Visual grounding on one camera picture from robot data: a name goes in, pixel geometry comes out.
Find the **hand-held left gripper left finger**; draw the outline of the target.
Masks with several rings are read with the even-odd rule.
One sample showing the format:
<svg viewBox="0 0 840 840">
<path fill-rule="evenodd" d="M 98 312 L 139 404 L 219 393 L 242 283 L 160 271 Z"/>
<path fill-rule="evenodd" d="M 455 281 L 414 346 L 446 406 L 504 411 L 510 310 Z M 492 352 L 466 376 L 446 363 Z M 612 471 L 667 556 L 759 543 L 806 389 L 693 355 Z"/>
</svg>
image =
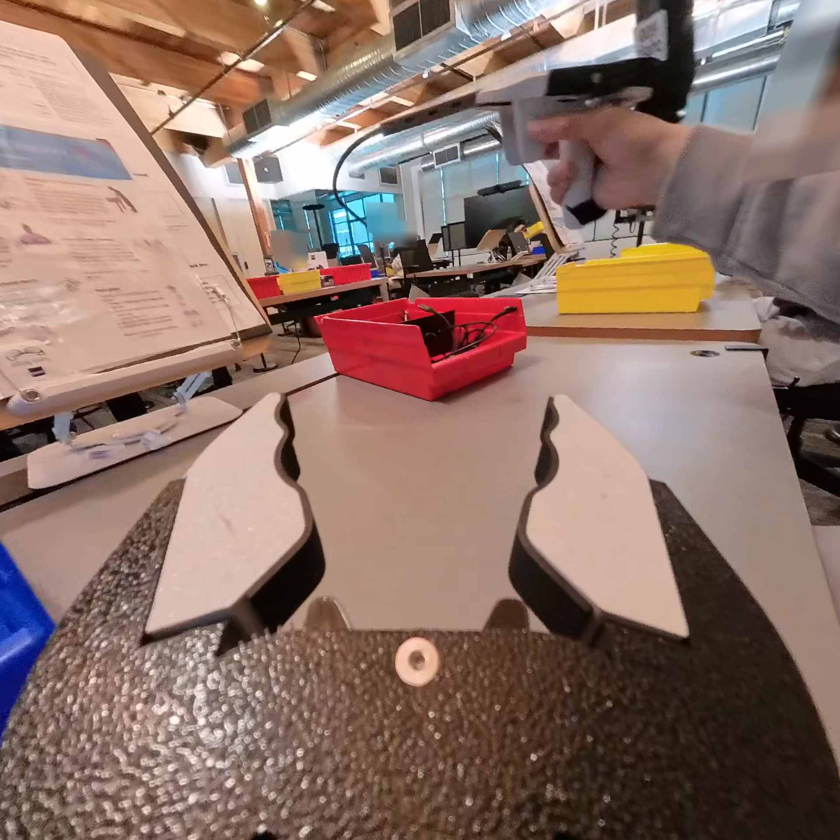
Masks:
<svg viewBox="0 0 840 840">
<path fill-rule="evenodd" d="M 143 644 L 223 628 L 219 655 L 302 630 L 326 558 L 301 486 L 288 394 L 271 392 L 196 457 L 164 550 Z"/>
</svg>

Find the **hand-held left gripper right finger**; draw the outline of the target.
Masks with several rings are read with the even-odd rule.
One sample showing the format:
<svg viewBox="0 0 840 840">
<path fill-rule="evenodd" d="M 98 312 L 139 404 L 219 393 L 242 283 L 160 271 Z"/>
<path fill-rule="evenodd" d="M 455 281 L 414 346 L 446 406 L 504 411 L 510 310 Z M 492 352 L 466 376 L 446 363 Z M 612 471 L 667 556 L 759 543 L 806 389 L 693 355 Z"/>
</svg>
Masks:
<svg viewBox="0 0 840 840">
<path fill-rule="evenodd" d="M 644 468 L 567 395 L 548 398 L 539 441 L 508 566 L 524 605 L 551 634 L 582 642 L 608 627 L 689 640 Z"/>
</svg>

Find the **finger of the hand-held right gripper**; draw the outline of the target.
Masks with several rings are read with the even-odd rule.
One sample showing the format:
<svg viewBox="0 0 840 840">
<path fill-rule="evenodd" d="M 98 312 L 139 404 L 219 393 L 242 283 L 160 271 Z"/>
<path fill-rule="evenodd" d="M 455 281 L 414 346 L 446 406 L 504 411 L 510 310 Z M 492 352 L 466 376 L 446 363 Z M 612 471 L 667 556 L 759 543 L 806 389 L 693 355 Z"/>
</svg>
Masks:
<svg viewBox="0 0 840 840">
<path fill-rule="evenodd" d="M 624 50 L 594 59 L 531 61 L 484 77 L 400 115 L 400 123 L 431 123 L 471 110 L 534 106 L 537 114 L 593 109 L 603 104 L 634 105 L 650 95 L 650 31 L 636 29 Z"/>
</svg>

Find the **blue storage bin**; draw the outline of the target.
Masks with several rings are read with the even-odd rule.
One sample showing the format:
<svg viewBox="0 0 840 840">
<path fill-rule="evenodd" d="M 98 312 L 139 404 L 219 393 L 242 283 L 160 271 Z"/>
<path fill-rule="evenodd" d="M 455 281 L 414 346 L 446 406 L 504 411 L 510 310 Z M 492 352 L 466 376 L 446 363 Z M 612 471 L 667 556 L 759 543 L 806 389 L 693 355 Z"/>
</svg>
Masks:
<svg viewBox="0 0 840 840">
<path fill-rule="evenodd" d="M 1 546 L 1 733 L 55 625 Z"/>
</svg>

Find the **person's right forearm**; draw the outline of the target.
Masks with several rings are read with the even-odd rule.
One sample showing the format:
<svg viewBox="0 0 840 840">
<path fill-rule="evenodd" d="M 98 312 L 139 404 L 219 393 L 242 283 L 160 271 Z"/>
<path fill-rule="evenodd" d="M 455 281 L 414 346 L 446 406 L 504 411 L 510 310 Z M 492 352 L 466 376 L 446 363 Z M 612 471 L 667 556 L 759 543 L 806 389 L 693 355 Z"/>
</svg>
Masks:
<svg viewBox="0 0 840 840">
<path fill-rule="evenodd" d="M 839 323 L 839 174 L 747 182 L 752 136 L 704 125 L 655 207 L 652 236 L 706 253 L 717 272 Z"/>
</svg>

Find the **grey desk with brown edge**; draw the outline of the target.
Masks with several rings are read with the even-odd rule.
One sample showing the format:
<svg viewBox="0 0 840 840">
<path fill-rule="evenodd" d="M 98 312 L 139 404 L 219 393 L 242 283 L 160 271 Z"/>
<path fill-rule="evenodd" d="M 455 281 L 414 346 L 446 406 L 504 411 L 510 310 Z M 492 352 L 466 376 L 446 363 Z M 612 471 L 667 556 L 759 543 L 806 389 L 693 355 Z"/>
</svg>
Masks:
<svg viewBox="0 0 840 840">
<path fill-rule="evenodd" d="M 611 314 L 559 314 L 554 295 L 543 293 L 503 290 L 500 297 L 522 300 L 527 335 L 533 338 L 756 343 L 761 333 L 750 299 L 719 294 L 695 312 Z"/>
</svg>

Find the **wooden edged desk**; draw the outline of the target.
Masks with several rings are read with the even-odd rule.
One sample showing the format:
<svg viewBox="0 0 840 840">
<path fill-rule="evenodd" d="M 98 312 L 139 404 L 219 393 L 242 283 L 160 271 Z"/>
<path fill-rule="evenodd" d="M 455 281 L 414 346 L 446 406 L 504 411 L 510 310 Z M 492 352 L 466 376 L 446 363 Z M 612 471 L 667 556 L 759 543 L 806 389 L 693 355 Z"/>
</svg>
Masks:
<svg viewBox="0 0 840 840">
<path fill-rule="evenodd" d="M 360 280 L 353 283 L 343 283 L 338 286 L 322 287 L 319 289 L 305 290 L 290 294 L 280 294 L 274 297 L 261 298 L 257 303 L 264 310 L 269 308 L 283 308 L 293 302 L 317 300 L 321 298 L 333 299 L 338 298 L 353 291 L 360 291 L 375 288 L 379 290 L 380 294 L 385 298 L 389 295 L 389 280 L 390 277 L 380 276 L 369 280 Z"/>
</svg>

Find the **person's right hand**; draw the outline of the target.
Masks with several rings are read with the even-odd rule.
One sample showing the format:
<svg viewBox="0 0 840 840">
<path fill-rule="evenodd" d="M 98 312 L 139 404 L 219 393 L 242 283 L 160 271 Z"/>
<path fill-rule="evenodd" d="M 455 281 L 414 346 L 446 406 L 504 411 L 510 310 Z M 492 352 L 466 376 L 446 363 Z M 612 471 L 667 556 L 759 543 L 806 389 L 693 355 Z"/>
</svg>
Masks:
<svg viewBox="0 0 840 840">
<path fill-rule="evenodd" d="M 543 155 L 556 160 L 548 175 L 555 203 L 566 202 L 578 177 L 578 166 L 566 145 L 583 144 L 600 162 L 593 176 L 592 198 L 605 210 L 619 210 L 657 204 L 691 127 L 625 108 L 599 108 L 533 120 L 529 132 L 543 146 Z"/>
</svg>

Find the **large yellow storage bin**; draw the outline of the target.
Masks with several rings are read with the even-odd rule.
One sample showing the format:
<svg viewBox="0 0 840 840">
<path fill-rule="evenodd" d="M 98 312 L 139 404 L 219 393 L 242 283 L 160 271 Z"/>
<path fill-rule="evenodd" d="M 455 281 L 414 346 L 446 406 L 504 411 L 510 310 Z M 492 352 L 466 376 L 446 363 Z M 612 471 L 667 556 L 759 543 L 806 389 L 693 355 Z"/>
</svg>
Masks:
<svg viewBox="0 0 840 840">
<path fill-rule="evenodd" d="M 618 257 L 556 269 L 559 314 L 693 313 L 715 290 L 702 251 L 684 245 L 625 248 Z"/>
</svg>

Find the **black bin divider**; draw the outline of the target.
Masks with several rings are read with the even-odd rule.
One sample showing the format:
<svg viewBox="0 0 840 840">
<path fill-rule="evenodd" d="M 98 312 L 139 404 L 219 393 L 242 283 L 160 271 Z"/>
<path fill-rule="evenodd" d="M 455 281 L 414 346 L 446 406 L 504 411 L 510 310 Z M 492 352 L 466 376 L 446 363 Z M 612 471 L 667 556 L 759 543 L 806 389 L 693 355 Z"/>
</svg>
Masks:
<svg viewBox="0 0 840 840">
<path fill-rule="evenodd" d="M 421 308 L 420 314 L 405 313 L 403 323 L 421 330 L 423 343 L 431 359 L 455 351 L 455 310 Z"/>
</svg>

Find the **person's grey sweatshirt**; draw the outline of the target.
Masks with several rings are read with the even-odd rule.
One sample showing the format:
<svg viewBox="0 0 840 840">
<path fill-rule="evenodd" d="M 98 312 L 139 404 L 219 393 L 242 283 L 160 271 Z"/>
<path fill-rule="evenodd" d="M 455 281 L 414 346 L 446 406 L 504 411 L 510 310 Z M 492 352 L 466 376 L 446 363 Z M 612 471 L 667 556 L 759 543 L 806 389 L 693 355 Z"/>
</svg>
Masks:
<svg viewBox="0 0 840 840">
<path fill-rule="evenodd" d="M 771 297 L 752 300 L 760 324 L 759 345 L 775 386 L 839 382 L 839 328 L 807 308 Z"/>
</svg>

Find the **black wall screen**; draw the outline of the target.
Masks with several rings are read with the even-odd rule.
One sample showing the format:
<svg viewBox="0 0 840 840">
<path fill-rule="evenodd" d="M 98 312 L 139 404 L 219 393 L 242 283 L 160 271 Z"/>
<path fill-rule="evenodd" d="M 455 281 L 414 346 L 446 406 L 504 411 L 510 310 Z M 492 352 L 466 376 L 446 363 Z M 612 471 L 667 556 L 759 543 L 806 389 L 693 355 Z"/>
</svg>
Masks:
<svg viewBox="0 0 840 840">
<path fill-rule="evenodd" d="M 478 249 L 480 240 L 492 229 L 510 231 L 520 224 L 529 227 L 540 220 L 528 186 L 464 198 L 465 243 Z"/>
</svg>

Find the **silver ceiling duct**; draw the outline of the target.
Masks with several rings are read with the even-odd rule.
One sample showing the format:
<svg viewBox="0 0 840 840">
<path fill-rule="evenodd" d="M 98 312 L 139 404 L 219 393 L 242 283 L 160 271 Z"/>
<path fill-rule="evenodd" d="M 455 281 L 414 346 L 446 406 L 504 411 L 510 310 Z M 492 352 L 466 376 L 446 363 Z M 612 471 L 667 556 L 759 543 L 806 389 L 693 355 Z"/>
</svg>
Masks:
<svg viewBox="0 0 840 840">
<path fill-rule="evenodd" d="M 551 20 L 582 2 L 397 2 L 391 32 L 287 100 L 265 98 L 243 112 L 243 126 L 224 138 L 226 153 L 246 159 L 294 144 L 361 104 L 424 71 L 531 23 Z"/>
</svg>

